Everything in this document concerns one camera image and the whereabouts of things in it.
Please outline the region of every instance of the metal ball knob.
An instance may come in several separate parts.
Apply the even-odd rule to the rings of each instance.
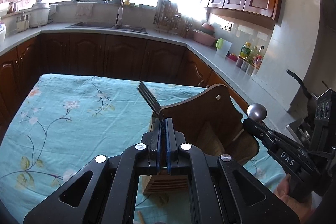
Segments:
[[[247,108],[247,116],[256,122],[260,122],[266,118],[267,110],[261,104],[252,104]]]

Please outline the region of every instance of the faucet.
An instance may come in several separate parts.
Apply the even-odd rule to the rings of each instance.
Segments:
[[[122,17],[123,17],[123,11],[124,11],[124,9],[123,9],[123,3],[124,3],[124,1],[121,0],[120,7],[119,7],[119,9],[118,9],[118,13],[117,13],[117,18],[116,18],[116,20],[115,20],[115,23],[116,23],[117,25],[121,25],[121,20],[122,20]]]

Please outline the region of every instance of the wooden knife block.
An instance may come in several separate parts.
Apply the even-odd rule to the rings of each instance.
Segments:
[[[241,165],[259,151],[258,142],[243,130],[243,115],[234,107],[223,84],[212,85],[200,94],[182,102],[162,107],[166,118],[173,120],[174,130],[204,153],[231,155]],[[152,115],[150,130],[156,119]],[[142,176],[142,192],[166,193],[188,189],[186,176],[170,176],[165,171]]]

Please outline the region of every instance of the kitchen sink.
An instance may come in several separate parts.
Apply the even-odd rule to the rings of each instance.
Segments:
[[[73,25],[70,25],[67,28],[101,28],[101,29],[114,29],[120,31],[127,31],[127,32],[140,32],[146,33],[146,29],[142,27],[132,27],[129,25],[116,25],[112,23],[104,23],[104,22],[80,22]]]
[[[79,27],[79,28],[103,28],[111,29],[115,24],[104,23],[104,22],[80,22],[69,26],[68,28]]]

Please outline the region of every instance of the fork tines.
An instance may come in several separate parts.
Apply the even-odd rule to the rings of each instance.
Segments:
[[[154,95],[149,91],[149,89],[146,87],[146,85],[141,81],[138,86],[138,91],[142,95],[142,97],[145,99],[147,104],[151,107],[155,115],[161,120],[164,121],[164,116],[162,112],[162,108],[159,104],[159,102],[156,100]]]

